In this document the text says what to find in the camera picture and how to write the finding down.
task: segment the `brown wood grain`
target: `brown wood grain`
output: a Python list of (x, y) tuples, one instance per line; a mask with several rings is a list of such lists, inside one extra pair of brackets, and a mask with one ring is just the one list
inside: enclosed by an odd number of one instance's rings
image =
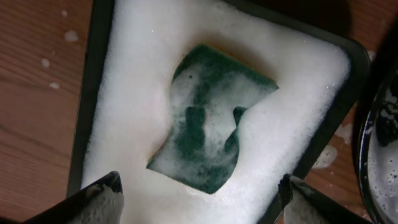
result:
[[(0, 0), (0, 217), (20, 222), (65, 198), (91, 4)], [(398, 1), (349, 0), (347, 5), (348, 35), (376, 51), (398, 13)], [(68, 30), (77, 32), (78, 41), (65, 41)], [(42, 66), (43, 58), (49, 68)], [(52, 82), (60, 88), (51, 88)], [(354, 109), (343, 124), (353, 122)], [(329, 144), (337, 148), (337, 159), (312, 170), (306, 181), (364, 216), (351, 145), (336, 136)]]

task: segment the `wooden table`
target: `wooden table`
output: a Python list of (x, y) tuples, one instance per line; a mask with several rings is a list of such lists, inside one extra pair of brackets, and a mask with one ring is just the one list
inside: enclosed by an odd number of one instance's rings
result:
[[(349, 0), (337, 4), (345, 9), (333, 14), (335, 19), (341, 12), (351, 14), (339, 30), (319, 24), (317, 15), (300, 17), (301, 9), (275, 2), (268, 4), (324, 29), (346, 32), (375, 52), (398, 13), (398, 0)], [(91, 4), (0, 0), (0, 217), (21, 222), (65, 198)], [(78, 40), (67, 42), (65, 33), (71, 30)], [(344, 125), (353, 122), (354, 111)], [(312, 170), (306, 181), (366, 216), (351, 145), (336, 136), (330, 144), (338, 149), (337, 159), (326, 169)]]

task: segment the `green scouring pad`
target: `green scouring pad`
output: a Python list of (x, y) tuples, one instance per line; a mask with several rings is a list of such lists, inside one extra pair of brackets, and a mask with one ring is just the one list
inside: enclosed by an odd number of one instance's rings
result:
[(147, 168), (215, 193), (236, 167), (242, 115), (276, 89), (273, 80), (228, 55), (196, 46), (174, 73), (170, 89), (174, 121)]

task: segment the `foam-covered tray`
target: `foam-covered tray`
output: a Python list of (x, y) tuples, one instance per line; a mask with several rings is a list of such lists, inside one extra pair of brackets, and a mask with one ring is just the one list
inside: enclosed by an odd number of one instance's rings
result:
[[(338, 91), (324, 120), (314, 134), (293, 175), (304, 178), (322, 152), (323, 148), (359, 98), (369, 76), (369, 59), (364, 48), (357, 42), (332, 34), (317, 27), (271, 11), (245, 0), (225, 0), (237, 9), (252, 16), (260, 17), (276, 24), (287, 26), (318, 39), (341, 47), (351, 61), (347, 81)], [(109, 35), (113, 18), (114, 0), (94, 0), (91, 12), (90, 33), (88, 37), (83, 82), (81, 85), (75, 140), (68, 181), (67, 196), (80, 190), (87, 143), (93, 127), (93, 118), (100, 87)], [(274, 223), (281, 212), (275, 197), (259, 223)]]

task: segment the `rectangular tray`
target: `rectangular tray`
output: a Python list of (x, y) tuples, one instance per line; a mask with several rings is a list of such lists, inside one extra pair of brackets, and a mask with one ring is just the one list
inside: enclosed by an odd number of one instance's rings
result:
[[(260, 17), (276, 24), (287, 26), (318, 39), (341, 47), (351, 60), (351, 71), (347, 81), (337, 93), (309, 146), (298, 162), (293, 175), (304, 178), (344, 117), (359, 98), (369, 76), (369, 59), (364, 48), (357, 42), (329, 33), (317, 27), (268, 10), (245, 0), (225, 0), (240, 11)], [(109, 35), (113, 18), (114, 0), (94, 0), (91, 12), (90, 33), (87, 43), (83, 82), (76, 123), (75, 140), (68, 181), (67, 196), (80, 190), (87, 144), (93, 127), (98, 90), (100, 87)], [(277, 197), (273, 199), (258, 223), (274, 223), (281, 212)]]

